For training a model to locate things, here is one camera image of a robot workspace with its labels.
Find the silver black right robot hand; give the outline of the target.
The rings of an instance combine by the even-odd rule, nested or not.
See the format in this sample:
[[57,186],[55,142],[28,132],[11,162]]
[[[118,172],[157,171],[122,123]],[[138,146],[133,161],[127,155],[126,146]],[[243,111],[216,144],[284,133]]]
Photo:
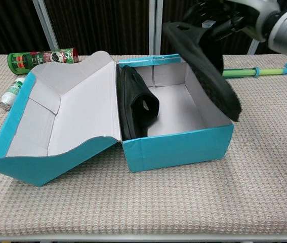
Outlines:
[[206,20],[215,21],[209,38],[217,41],[243,31],[264,42],[269,37],[268,22],[278,13],[277,1],[196,1],[185,13],[183,22],[201,26]]

